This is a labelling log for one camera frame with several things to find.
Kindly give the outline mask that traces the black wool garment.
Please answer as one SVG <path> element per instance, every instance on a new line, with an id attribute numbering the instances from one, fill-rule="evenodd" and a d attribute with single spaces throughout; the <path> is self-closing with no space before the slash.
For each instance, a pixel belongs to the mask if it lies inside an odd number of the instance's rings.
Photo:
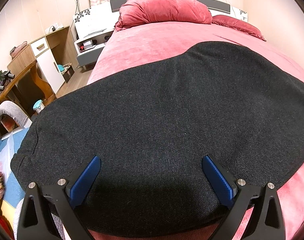
<path id="1" fill-rule="evenodd" d="M 11 169 L 23 189 L 102 169 L 77 208 L 84 225 L 156 237 L 219 220 L 201 161 L 251 185 L 283 186 L 304 163 L 304 82 L 249 48 L 201 42 L 62 96 L 33 121 Z"/>

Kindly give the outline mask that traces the grey fabric chair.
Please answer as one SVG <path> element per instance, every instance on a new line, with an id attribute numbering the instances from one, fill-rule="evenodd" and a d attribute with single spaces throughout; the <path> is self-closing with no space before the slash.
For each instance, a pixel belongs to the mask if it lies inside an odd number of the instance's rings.
<path id="1" fill-rule="evenodd" d="M 0 116 L 3 114 L 11 117 L 20 127 L 30 127 L 32 124 L 28 115 L 15 103 L 4 101 L 0 104 Z"/>

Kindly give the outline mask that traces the light blue small bin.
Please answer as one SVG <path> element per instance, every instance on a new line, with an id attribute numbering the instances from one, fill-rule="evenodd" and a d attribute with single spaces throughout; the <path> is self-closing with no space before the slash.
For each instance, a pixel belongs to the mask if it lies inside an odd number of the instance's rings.
<path id="1" fill-rule="evenodd" d="M 45 105 L 42 100 L 38 100 L 34 105 L 33 105 L 33 110 L 39 114 L 43 109 L 45 108 Z"/>

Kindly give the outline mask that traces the wooden desk with cabinet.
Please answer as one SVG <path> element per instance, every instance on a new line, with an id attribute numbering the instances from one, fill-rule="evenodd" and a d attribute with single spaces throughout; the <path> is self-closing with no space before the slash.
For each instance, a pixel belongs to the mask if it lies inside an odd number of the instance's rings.
<path id="1" fill-rule="evenodd" d="M 45 105 L 57 98 L 57 92 L 66 83 L 58 66 L 76 67 L 77 51 L 70 27 L 63 27 L 27 44 L 8 64 L 15 78 L 0 94 L 0 104 L 11 100 L 29 116 L 34 114 L 34 102 L 41 99 Z"/>

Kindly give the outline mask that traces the white bedside table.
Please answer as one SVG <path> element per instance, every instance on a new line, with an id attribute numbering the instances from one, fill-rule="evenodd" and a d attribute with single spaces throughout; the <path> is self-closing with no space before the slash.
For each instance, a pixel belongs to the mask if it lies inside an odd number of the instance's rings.
<path id="1" fill-rule="evenodd" d="M 99 30 L 79 38 L 74 42 L 80 67 L 96 63 L 99 55 L 114 32 L 114 27 Z"/>

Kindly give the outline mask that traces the pink velvet bed cover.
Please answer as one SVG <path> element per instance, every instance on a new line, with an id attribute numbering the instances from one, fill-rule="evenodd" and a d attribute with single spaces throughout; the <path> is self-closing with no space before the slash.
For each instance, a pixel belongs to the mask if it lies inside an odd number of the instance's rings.
<path id="1" fill-rule="evenodd" d="M 160 22 L 113 33 L 88 83 L 131 67 L 180 55 L 205 41 L 245 46 L 304 82 L 304 69 L 299 64 L 256 37 L 216 24 Z M 286 238 L 292 239 L 304 222 L 304 163 L 277 193 L 284 215 Z"/>

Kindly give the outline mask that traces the white and grey headboard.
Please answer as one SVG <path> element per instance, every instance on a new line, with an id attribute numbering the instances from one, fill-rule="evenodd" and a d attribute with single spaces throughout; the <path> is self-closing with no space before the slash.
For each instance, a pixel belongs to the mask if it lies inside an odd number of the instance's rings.
<path id="1" fill-rule="evenodd" d="M 86 37 L 156 22 L 210 24 L 216 15 L 248 21 L 247 12 L 217 0 L 111 0 L 76 13 L 73 20 L 78 36 Z"/>

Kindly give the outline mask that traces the dark red pillow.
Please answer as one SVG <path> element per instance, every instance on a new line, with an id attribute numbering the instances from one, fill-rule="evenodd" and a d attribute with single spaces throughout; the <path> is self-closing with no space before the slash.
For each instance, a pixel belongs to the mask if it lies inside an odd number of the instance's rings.
<path id="1" fill-rule="evenodd" d="M 256 37 L 256 38 L 266 42 L 266 39 L 264 38 L 261 31 L 258 28 L 256 28 L 255 26 L 253 26 L 245 21 L 242 21 L 242 20 L 230 17 L 230 16 L 226 16 L 226 15 L 215 15 L 212 17 L 212 23 L 221 25 L 224 27 L 236 29 L 238 31 L 242 31 L 244 33 L 247 33 L 253 37 Z"/>

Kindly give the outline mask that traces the folded red duvet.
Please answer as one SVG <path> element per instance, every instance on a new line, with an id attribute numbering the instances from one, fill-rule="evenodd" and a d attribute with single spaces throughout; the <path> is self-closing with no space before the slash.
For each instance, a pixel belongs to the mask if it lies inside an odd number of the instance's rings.
<path id="1" fill-rule="evenodd" d="M 197 0 L 127 0 L 119 9 L 115 31 L 171 21 L 211 24 L 212 14 Z"/>

